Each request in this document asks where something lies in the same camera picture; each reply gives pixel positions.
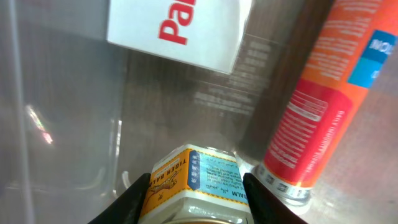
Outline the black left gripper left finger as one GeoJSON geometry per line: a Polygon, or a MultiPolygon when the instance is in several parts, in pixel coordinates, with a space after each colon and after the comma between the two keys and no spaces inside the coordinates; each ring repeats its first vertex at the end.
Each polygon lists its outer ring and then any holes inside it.
{"type": "Polygon", "coordinates": [[[142,174],[120,197],[88,224],[137,224],[150,174],[142,174]]]}

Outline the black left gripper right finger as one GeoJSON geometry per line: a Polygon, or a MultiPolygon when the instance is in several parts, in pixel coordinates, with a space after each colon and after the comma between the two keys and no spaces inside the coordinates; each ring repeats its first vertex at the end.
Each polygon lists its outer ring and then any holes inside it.
{"type": "Polygon", "coordinates": [[[244,174],[243,185],[255,224],[307,224],[253,174],[244,174]]]}

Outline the small jar gold lid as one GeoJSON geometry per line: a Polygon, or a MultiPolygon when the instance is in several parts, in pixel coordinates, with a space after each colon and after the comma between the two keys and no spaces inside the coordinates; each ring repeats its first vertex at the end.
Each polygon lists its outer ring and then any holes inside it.
{"type": "Polygon", "coordinates": [[[253,223],[234,154],[193,144],[153,166],[139,223],[253,223]]]}

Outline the white Panadol box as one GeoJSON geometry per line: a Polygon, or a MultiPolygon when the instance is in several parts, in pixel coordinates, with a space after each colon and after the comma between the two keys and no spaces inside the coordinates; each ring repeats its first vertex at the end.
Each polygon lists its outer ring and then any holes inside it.
{"type": "Polygon", "coordinates": [[[110,0],[107,41],[231,73],[252,0],[110,0]]]}

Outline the orange tube white cap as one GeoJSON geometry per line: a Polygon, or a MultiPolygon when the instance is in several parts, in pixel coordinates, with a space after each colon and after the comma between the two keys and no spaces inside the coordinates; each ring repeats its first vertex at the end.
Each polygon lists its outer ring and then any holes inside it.
{"type": "Polygon", "coordinates": [[[257,178],[302,206],[397,45],[397,0],[336,0],[287,103],[257,178]]]}

